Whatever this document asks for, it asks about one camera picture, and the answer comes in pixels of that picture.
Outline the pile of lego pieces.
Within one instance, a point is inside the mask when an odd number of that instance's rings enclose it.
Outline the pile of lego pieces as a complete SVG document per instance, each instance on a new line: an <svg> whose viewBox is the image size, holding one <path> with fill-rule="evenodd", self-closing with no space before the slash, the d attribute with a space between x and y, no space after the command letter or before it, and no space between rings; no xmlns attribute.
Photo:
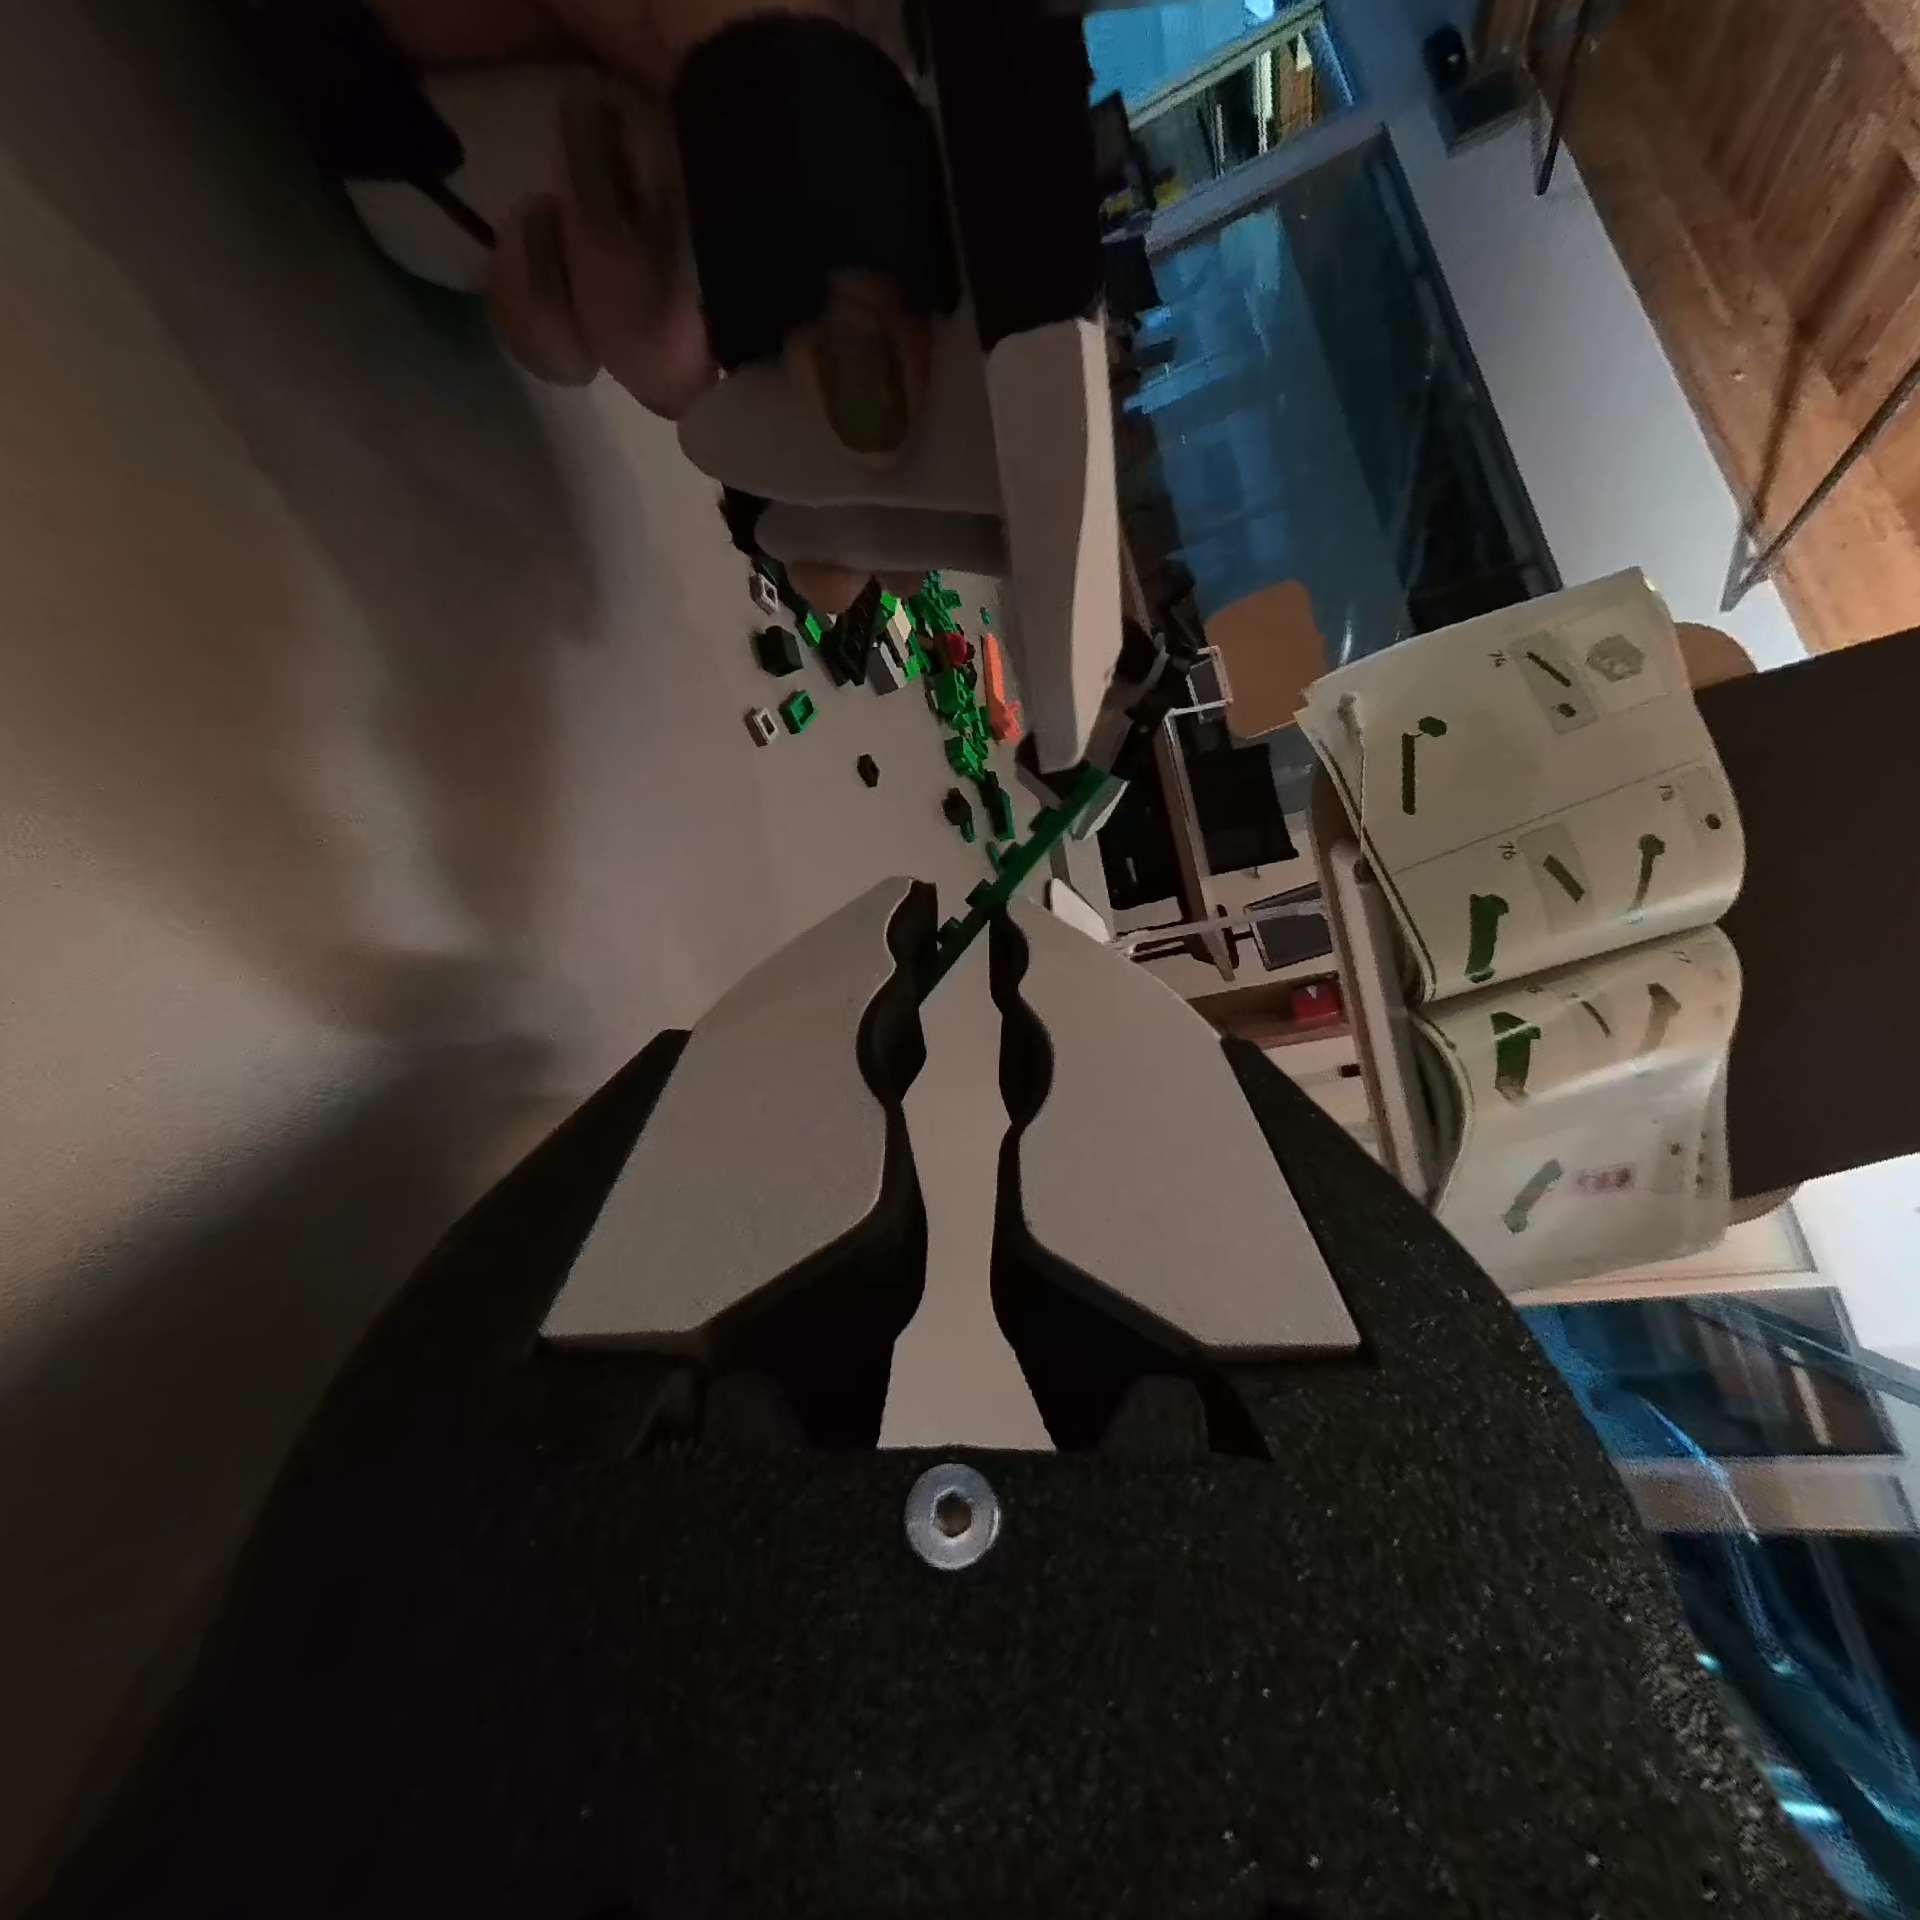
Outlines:
<svg viewBox="0 0 1920 1920"><path fill-rule="evenodd" d="M816 660L827 682L838 688L864 685L872 692L914 688L922 695L943 732L950 787L972 802L976 815L972 846L980 846L997 868L998 854L1018 839L1018 807L995 755L997 747L1014 747L1019 740L997 742L976 696L976 643L980 634L995 634L991 613L980 607L976 628L970 630L960 595L938 571L919 576L912 591L893 591L882 580L868 579L847 607L827 613L805 595L790 567L762 546L756 531L765 511L763 498L724 486L717 504L732 544L750 559L750 579L755 573L767 579L783 599L783 620L758 613L756 630L767 623L795 630L805 660ZM946 628L960 630L972 643L970 666L943 670L932 635Z"/></svg>

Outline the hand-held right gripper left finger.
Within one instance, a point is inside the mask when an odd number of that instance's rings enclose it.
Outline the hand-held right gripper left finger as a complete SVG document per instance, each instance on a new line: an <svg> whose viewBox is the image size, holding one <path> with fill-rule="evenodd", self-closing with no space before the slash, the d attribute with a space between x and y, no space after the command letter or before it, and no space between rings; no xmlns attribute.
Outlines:
<svg viewBox="0 0 1920 1920"><path fill-rule="evenodd" d="M820 1448L875 1448L925 1286L904 1092L938 893L886 878L687 1030L541 1338L767 1381Z"/></svg>

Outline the glass partition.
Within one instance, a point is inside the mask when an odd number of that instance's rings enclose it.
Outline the glass partition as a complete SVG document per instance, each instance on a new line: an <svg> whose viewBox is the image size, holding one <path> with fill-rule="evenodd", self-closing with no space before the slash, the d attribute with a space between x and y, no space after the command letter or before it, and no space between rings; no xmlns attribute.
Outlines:
<svg viewBox="0 0 1920 1920"><path fill-rule="evenodd" d="M1146 162L1120 525L1152 602L1298 586L1335 658L1564 579L1406 166L1444 4L1131 4L1084 20Z"/></svg>
<svg viewBox="0 0 1920 1920"><path fill-rule="evenodd" d="M1828 1286L1535 1302L1699 1663L1859 1916L1918 1916L1918 1388Z"/></svg>

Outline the instruction booklet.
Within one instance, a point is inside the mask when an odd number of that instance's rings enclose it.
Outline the instruction booklet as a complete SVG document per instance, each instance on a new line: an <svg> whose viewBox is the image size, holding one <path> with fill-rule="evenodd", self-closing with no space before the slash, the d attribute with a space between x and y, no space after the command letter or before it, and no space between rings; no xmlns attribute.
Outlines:
<svg viewBox="0 0 1920 1920"><path fill-rule="evenodd" d="M1511 1296L1715 1246L1744 829L1654 586L1400 640L1298 725L1399 943L1437 1222Z"/></svg>

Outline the person's left hand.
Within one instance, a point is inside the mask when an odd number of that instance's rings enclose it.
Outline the person's left hand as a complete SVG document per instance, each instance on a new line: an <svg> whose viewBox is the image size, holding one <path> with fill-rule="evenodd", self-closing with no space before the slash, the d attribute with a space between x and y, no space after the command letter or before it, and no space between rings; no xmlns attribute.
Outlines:
<svg viewBox="0 0 1920 1920"><path fill-rule="evenodd" d="M643 410L680 421L722 374L699 298L669 112L636 86L570 82L551 175L496 226L492 320L512 355L564 389L610 374ZM912 452L932 372L932 326L890 277L836 269L781 336L788 378L854 463Z"/></svg>

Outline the long green lego strip assembly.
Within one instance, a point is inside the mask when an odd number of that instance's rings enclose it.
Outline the long green lego strip assembly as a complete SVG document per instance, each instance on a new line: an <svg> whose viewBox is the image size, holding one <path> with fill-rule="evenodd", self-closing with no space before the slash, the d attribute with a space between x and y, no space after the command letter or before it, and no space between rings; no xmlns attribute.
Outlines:
<svg viewBox="0 0 1920 1920"><path fill-rule="evenodd" d="M1027 835L998 854L991 876L967 893L965 911L938 925L931 960L922 963L916 974L922 1002L946 980L958 960L991 924L1006 919L1011 901L1039 866L1050 863L1051 853L1063 842L1084 842L1100 829L1127 787L1130 782L1117 772L1093 764L1075 772L1064 792L1038 812Z"/></svg>

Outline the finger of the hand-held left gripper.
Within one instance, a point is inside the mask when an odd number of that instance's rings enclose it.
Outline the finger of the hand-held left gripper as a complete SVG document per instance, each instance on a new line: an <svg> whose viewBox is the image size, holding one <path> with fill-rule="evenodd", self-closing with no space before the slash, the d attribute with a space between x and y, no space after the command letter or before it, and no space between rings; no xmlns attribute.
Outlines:
<svg viewBox="0 0 1920 1920"><path fill-rule="evenodd" d="M1088 752L1123 647L1120 528L1107 332L1055 320L988 357L1014 677L1038 768Z"/></svg>

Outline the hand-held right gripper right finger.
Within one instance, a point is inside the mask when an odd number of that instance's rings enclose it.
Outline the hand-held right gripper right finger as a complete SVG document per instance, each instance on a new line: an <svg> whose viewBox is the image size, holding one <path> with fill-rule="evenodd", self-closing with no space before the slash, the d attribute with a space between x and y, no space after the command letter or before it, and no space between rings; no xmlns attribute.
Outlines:
<svg viewBox="0 0 1920 1920"><path fill-rule="evenodd" d="M991 927L991 1307L1059 1452L1167 1418L1264 1452L1239 1374L1351 1359L1359 1328L1223 1035L1042 907Z"/></svg>

